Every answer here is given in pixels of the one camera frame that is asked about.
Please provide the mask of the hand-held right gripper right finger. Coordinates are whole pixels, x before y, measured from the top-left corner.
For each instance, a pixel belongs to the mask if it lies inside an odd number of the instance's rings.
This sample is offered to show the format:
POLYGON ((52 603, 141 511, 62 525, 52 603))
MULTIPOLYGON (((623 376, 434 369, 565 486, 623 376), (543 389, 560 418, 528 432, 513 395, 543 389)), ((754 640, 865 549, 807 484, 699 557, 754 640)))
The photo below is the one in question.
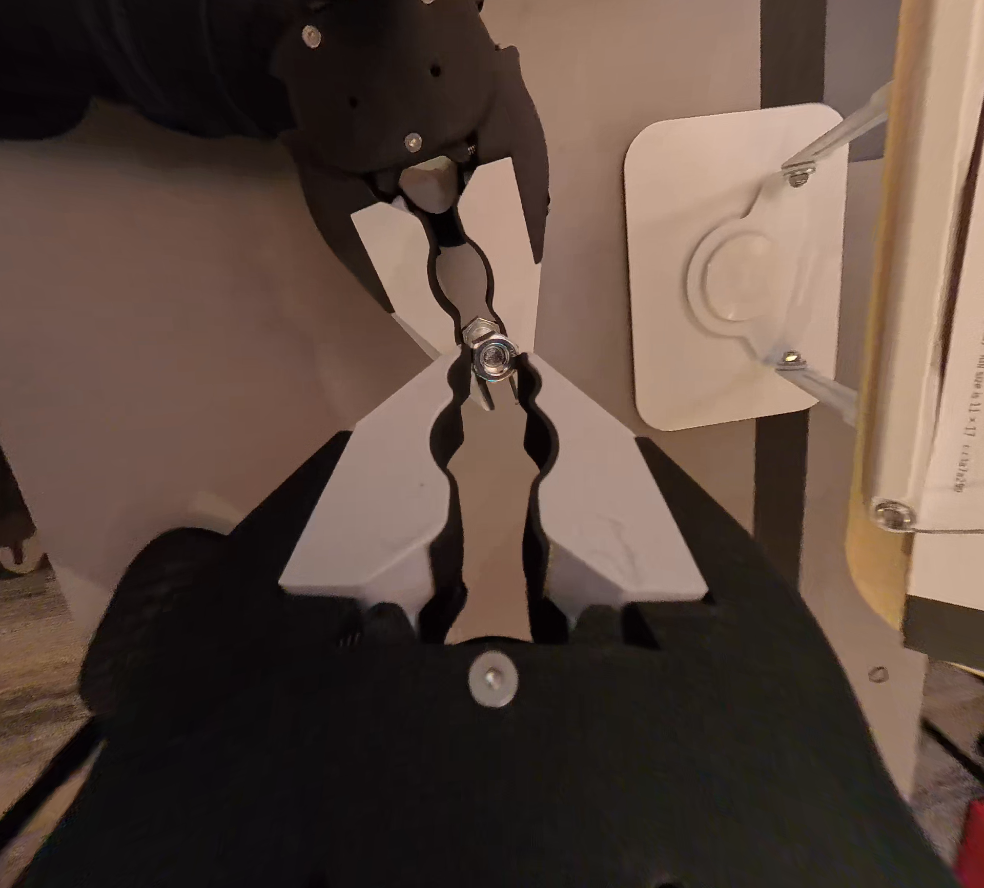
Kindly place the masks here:
POLYGON ((707 582, 633 431, 535 354, 518 379, 536 468, 522 547, 534 641, 567 642, 593 608, 703 600, 707 582))

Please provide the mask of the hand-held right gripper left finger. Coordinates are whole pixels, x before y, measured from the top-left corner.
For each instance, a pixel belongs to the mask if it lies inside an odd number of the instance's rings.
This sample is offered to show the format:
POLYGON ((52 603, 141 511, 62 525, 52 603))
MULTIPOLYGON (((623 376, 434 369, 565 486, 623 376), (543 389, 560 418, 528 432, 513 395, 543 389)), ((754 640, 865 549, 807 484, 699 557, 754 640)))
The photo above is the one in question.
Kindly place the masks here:
POLYGON ((439 357, 360 420, 279 577, 298 596, 400 607, 422 641, 443 643, 466 599, 459 490, 472 363, 439 357))

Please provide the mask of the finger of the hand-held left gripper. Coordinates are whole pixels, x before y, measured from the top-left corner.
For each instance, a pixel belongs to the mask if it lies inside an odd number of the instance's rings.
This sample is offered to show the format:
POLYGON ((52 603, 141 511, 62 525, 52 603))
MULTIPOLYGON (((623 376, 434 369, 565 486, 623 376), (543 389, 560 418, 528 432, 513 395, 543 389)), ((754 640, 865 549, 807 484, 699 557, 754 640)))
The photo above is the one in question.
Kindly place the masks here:
POLYGON ((394 321, 430 358, 453 353, 453 319, 431 284, 431 243, 421 219, 404 203, 376 203, 353 213, 352 222, 394 321))
POLYGON ((460 198, 466 238, 487 274, 486 306, 521 353, 535 350, 540 263, 535 260, 514 164, 478 166, 460 198))

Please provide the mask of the silver hex bolt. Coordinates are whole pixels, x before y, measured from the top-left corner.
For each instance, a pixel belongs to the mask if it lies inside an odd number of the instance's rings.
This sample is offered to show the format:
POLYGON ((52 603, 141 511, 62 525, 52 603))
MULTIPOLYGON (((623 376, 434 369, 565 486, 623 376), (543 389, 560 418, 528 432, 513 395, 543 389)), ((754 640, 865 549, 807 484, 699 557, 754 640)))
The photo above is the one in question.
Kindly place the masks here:
POLYGON ((473 345, 474 377, 483 382, 506 381, 514 374, 519 356, 508 337, 489 333, 473 345))

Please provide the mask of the person's left forearm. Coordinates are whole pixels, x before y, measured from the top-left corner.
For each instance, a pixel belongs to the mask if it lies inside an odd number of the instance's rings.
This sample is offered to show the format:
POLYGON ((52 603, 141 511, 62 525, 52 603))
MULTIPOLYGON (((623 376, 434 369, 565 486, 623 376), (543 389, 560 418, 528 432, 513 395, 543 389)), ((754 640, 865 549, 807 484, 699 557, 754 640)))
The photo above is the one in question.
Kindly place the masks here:
POLYGON ((133 104, 139 84, 112 24, 120 0, 1 0, 1 136, 73 129, 95 99, 133 104))

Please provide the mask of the white stand with wooden board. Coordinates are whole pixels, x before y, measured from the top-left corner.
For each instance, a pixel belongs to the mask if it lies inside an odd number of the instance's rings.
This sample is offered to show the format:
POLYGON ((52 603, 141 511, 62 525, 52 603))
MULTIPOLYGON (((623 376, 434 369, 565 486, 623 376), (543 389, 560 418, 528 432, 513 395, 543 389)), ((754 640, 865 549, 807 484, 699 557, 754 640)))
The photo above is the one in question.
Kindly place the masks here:
POLYGON ((982 0, 901 0, 892 79, 653 123, 624 161, 635 402, 668 430, 823 403, 857 427, 847 557, 904 643, 982 674, 982 609, 912 596, 954 324, 982 315, 982 0), (850 144, 887 126, 862 377, 833 379, 850 144))

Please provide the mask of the black dimpled wrist rest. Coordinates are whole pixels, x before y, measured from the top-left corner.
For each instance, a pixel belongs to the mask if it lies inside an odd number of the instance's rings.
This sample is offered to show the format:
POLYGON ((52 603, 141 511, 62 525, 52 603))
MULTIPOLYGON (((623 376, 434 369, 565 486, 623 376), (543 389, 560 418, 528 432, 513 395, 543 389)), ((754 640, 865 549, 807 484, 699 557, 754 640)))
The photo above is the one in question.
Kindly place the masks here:
POLYGON ((214 530, 169 530, 143 547, 97 624, 79 675, 80 697, 104 725, 191 684, 235 652, 277 607, 282 565, 214 530))

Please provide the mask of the printed instruction sheet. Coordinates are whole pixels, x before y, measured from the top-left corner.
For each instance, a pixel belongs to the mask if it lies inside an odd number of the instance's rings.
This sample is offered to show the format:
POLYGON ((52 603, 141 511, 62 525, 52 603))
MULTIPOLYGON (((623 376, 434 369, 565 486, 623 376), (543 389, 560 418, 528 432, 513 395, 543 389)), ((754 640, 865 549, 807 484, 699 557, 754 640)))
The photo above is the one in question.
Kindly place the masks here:
POLYGON ((982 317, 954 324, 919 507, 909 593, 982 609, 982 317))

